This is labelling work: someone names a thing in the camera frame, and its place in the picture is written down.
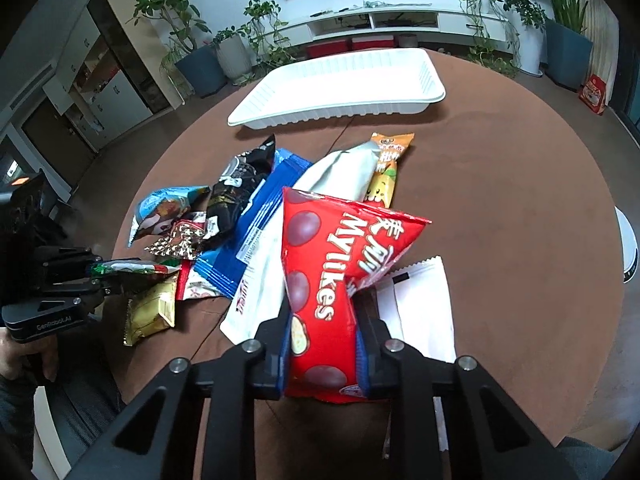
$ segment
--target human hand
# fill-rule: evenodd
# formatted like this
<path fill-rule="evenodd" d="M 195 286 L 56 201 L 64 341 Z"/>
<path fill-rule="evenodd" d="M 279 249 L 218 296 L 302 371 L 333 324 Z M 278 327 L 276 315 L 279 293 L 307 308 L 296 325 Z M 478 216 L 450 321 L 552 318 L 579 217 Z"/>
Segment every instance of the human hand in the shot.
<path fill-rule="evenodd" d="M 2 377 L 10 381 L 20 377 L 23 358 L 32 354 L 42 354 L 42 373 L 49 381 L 55 381 L 58 373 L 58 338 L 55 335 L 30 343 L 17 343 L 6 328 L 0 328 L 0 375 Z"/>

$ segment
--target white plastic tray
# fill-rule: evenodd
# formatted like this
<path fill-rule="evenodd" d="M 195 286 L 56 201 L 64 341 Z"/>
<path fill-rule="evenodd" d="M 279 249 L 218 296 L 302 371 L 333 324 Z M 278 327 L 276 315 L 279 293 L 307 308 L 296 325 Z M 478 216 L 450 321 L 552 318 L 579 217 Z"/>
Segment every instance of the white plastic tray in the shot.
<path fill-rule="evenodd" d="M 425 50 L 361 50 L 277 68 L 236 107 L 228 124 L 258 130 L 344 115 L 417 114 L 444 96 Z"/>

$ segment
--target gold snack package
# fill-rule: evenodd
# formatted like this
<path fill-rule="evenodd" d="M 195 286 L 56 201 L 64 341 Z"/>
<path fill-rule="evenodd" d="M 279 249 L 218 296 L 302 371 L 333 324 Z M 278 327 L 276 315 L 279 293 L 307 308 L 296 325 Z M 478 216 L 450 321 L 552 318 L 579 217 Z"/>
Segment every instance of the gold snack package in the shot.
<path fill-rule="evenodd" d="M 142 337 L 149 337 L 175 326 L 175 289 L 178 274 L 154 285 L 129 299 L 124 327 L 124 345 L 133 346 Z"/>
<path fill-rule="evenodd" d="M 380 147 L 378 165 L 371 177 L 371 182 L 364 196 L 365 202 L 375 202 L 377 206 L 391 206 L 391 197 L 396 186 L 398 174 L 398 158 L 406 151 L 414 140 L 413 133 L 396 136 L 384 136 L 373 133 L 371 140 Z"/>

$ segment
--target red box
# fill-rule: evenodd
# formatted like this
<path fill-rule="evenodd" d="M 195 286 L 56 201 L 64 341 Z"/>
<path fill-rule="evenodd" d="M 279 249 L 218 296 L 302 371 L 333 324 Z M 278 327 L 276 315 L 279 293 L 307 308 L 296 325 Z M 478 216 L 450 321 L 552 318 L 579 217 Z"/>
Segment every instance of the red box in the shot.
<path fill-rule="evenodd" d="M 380 36 L 361 36 L 351 40 L 352 50 L 364 50 L 366 48 L 393 48 L 394 37 L 392 34 L 382 34 Z"/>
<path fill-rule="evenodd" d="M 319 41 L 306 46 L 306 53 L 310 58 L 330 56 L 349 51 L 349 40 Z"/>

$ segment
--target air vent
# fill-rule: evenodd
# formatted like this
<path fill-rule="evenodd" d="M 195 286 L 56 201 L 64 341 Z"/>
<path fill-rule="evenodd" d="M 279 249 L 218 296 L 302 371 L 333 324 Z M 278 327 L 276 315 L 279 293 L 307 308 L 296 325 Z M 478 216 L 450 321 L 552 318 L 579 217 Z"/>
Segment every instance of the air vent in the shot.
<path fill-rule="evenodd" d="M 51 72 L 53 72 L 53 65 L 49 63 L 46 67 L 40 70 L 40 72 L 38 72 L 38 74 L 29 82 L 27 86 L 22 89 L 22 92 L 20 92 L 11 102 L 9 108 L 11 108 L 11 110 L 15 110 L 25 99 L 25 97 L 27 97 L 27 95 L 29 95 L 31 91 L 43 81 L 43 79 L 46 79 L 51 74 Z"/>

